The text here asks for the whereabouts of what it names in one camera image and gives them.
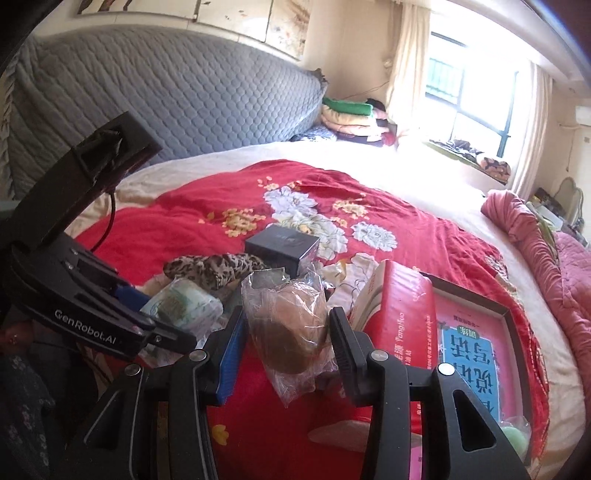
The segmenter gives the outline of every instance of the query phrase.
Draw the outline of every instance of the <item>curtain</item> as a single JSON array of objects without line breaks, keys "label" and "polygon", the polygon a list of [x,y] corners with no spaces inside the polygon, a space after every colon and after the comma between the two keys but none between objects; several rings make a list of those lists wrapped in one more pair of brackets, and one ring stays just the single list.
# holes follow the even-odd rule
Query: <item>curtain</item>
[{"label": "curtain", "polygon": [[552,78],[534,63],[530,64],[531,103],[519,162],[511,180],[511,191],[527,200],[544,151],[548,112],[552,97]]},{"label": "curtain", "polygon": [[412,133],[418,128],[427,81],[430,18],[428,8],[403,3],[400,39],[386,93],[388,119],[398,125],[398,132]]}]

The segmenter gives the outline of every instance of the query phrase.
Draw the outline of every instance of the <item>air conditioner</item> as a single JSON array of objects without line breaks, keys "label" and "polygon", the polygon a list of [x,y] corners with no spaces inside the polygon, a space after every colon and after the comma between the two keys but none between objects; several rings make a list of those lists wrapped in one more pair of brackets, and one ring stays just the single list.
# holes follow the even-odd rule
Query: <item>air conditioner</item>
[{"label": "air conditioner", "polygon": [[575,116],[579,125],[591,127],[591,107],[577,105]]}]

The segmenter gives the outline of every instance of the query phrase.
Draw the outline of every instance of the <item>window frame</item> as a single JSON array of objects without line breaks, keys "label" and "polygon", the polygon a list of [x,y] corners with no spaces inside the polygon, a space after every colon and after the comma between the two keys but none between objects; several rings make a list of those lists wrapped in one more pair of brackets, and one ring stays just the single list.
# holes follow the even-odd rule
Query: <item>window frame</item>
[{"label": "window frame", "polygon": [[[441,38],[442,40],[446,40],[448,42],[451,42],[455,45],[461,46],[463,48],[468,48],[468,45],[466,45],[465,43],[454,40],[453,38],[450,38],[450,37],[446,37],[445,35],[442,35],[440,33],[431,32],[431,35],[433,35],[434,37],[437,37],[437,38]],[[445,98],[441,98],[441,97],[438,97],[437,95],[434,95],[432,93],[425,92],[426,98],[443,103],[443,104],[453,108],[456,111],[456,116],[454,117],[454,120],[453,120],[452,133],[450,134],[450,138],[448,140],[451,140],[451,135],[453,135],[453,131],[456,126],[457,114],[460,113],[461,115],[464,115],[465,117],[469,118],[470,120],[473,120],[473,121],[481,124],[483,127],[487,128],[489,130],[492,130],[496,134],[500,135],[501,141],[499,142],[499,148],[496,152],[496,156],[499,158],[502,158],[502,156],[505,153],[505,147],[507,145],[507,141],[511,137],[509,135],[509,129],[511,127],[511,118],[513,117],[513,106],[515,104],[515,88],[517,85],[517,74],[518,74],[518,72],[514,72],[514,74],[513,74],[513,88],[511,90],[511,102],[509,103],[509,111],[507,113],[507,119],[505,121],[505,129],[503,129],[503,130],[499,130],[498,128],[495,128],[493,125],[491,125],[486,120],[484,120],[476,115],[472,115],[471,113],[466,112],[464,109],[462,109],[462,107],[461,107],[462,93],[463,93],[463,89],[464,89],[464,78],[466,76],[466,69],[465,68],[462,68],[462,79],[460,81],[460,89],[459,89],[459,93],[457,95],[457,103],[450,102],[449,100],[446,100]]]}]

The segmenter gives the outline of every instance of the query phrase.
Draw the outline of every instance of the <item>yellow flower print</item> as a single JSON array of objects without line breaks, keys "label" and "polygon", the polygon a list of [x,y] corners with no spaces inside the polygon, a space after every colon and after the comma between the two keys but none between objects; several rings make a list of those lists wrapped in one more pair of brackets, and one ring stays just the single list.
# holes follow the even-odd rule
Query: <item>yellow flower print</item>
[{"label": "yellow flower print", "polygon": [[214,425],[212,427],[212,437],[218,444],[226,446],[229,436],[230,434],[226,431],[225,425]]},{"label": "yellow flower print", "polygon": [[222,227],[227,228],[225,234],[229,237],[237,237],[238,235],[246,235],[248,232],[256,230],[256,223],[259,220],[264,220],[264,215],[254,215],[252,209],[237,210],[231,208],[222,212],[225,218]]},{"label": "yellow flower print", "polygon": [[294,192],[300,191],[301,180],[291,181],[287,184]]},{"label": "yellow flower print", "polygon": [[335,210],[343,210],[345,213],[350,214],[353,220],[357,220],[357,218],[368,219],[367,208],[363,205],[353,203],[350,200],[337,200],[333,203],[333,208]]},{"label": "yellow flower print", "polygon": [[345,220],[344,218],[331,217],[330,221],[338,223],[342,228],[347,228],[347,220]]}]

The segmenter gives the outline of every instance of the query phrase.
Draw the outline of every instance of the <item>gray quilted headboard cover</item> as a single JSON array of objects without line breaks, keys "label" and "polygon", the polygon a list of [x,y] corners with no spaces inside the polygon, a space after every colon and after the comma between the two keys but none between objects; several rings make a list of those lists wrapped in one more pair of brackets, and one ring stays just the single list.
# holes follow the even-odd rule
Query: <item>gray quilted headboard cover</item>
[{"label": "gray quilted headboard cover", "polygon": [[326,90],[318,73],[252,47],[147,26],[31,36],[8,75],[0,162],[16,199],[124,111],[163,146],[154,164],[288,140],[312,125]]}]

